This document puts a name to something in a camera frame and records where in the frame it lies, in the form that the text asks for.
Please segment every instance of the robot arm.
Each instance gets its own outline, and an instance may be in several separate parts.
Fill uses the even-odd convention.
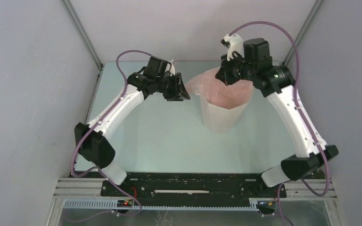
[[[95,119],[87,125],[79,123],[74,129],[75,141],[78,143],[85,133],[98,123],[81,145],[79,154],[101,168],[117,185],[124,181],[127,173],[117,164],[115,150],[108,139],[124,118],[155,92],[162,93],[167,101],[190,99],[182,82],[181,74],[175,73],[174,65],[154,56],[150,58],[146,67],[130,75],[127,82],[127,90],[123,97],[120,93]],[[120,101],[113,110],[104,119],[101,119],[101,116],[119,99]]]
[[[324,150],[327,159],[338,154],[336,146],[328,145],[315,129],[299,94],[297,94],[299,107],[296,107],[293,98],[295,80],[286,66],[272,65],[269,44],[266,40],[258,38],[243,42],[239,35],[234,34],[226,35],[221,43],[228,48],[228,53],[221,57],[222,64],[216,78],[226,85],[232,85],[241,79],[252,81],[253,86],[262,92],[280,115],[295,148],[294,155],[258,176],[256,192],[288,180],[298,180],[324,164],[317,144],[300,116],[298,108],[302,110],[308,124],[314,130],[318,144]]]

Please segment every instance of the pink bag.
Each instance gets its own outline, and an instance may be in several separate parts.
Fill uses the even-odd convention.
[[[208,103],[225,109],[232,109],[248,103],[253,93],[253,83],[239,80],[226,86],[222,81],[215,78],[219,69],[219,67],[214,68],[191,79],[186,85],[188,93],[203,96]]]

